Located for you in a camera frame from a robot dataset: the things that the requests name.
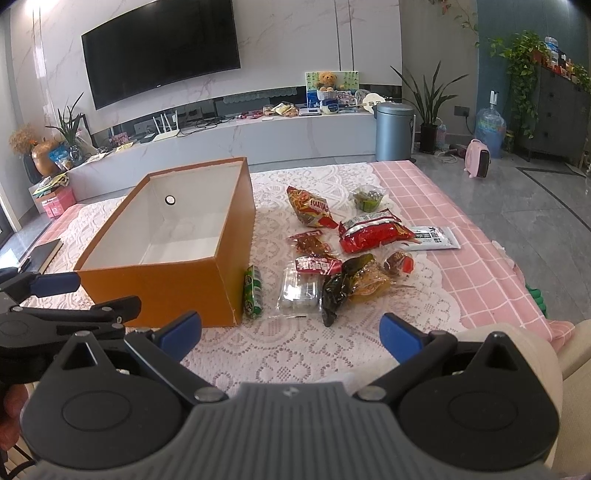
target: pink box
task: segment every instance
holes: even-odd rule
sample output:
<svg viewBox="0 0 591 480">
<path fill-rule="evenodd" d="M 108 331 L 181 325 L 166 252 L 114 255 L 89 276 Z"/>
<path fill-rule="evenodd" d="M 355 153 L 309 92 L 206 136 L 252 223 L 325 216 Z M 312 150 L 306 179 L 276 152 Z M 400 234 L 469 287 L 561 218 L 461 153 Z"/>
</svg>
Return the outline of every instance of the pink box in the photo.
<svg viewBox="0 0 591 480">
<path fill-rule="evenodd" d="M 50 199 L 43 200 L 41 205 L 49 218 L 57 218 L 62 215 L 68 208 L 76 204 L 74 192 L 72 187 L 62 187 L 54 192 L 54 196 Z"/>
</svg>

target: teddy bear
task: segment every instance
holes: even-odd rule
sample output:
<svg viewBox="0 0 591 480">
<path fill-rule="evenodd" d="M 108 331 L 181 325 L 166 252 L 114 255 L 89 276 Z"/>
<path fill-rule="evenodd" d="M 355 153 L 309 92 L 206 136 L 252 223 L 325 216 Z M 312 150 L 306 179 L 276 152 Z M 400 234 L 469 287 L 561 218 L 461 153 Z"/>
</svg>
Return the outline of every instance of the teddy bear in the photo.
<svg viewBox="0 0 591 480">
<path fill-rule="evenodd" d="M 332 92 L 335 89 L 336 75 L 332 72 L 320 72 L 316 88 L 321 92 Z"/>
</svg>

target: plant pot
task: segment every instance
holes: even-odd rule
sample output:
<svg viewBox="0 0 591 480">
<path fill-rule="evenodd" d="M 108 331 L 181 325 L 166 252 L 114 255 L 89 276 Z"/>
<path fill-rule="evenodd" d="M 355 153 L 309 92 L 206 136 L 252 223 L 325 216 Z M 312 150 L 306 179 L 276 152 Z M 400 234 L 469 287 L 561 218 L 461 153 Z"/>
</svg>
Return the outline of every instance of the plant pot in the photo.
<svg viewBox="0 0 591 480">
<path fill-rule="evenodd" d="M 421 145 L 419 150 L 423 153 L 435 153 L 437 140 L 437 125 L 421 125 Z"/>
</svg>

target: person's hand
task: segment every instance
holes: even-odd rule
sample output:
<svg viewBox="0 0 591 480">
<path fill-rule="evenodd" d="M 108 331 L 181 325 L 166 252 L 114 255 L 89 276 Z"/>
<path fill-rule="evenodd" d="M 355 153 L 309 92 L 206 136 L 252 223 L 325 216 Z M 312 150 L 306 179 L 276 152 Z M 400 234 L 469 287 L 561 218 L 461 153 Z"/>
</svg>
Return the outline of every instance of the person's hand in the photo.
<svg viewBox="0 0 591 480">
<path fill-rule="evenodd" d="M 24 385 L 11 386 L 4 396 L 4 411 L 0 417 L 0 449 L 9 451 L 21 435 L 19 417 L 29 393 Z"/>
</svg>

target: black tv screen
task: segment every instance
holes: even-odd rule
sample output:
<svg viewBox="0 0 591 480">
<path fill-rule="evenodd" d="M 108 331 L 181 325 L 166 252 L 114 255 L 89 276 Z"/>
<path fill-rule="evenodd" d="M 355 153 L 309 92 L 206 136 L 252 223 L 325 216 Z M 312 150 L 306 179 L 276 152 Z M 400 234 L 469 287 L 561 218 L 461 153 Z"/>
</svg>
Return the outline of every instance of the black tv screen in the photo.
<svg viewBox="0 0 591 480">
<path fill-rule="evenodd" d="M 97 109 L 240 68 L 232 0 L 157 0 L 82 35 L 82 46 Z"/>
</svg>

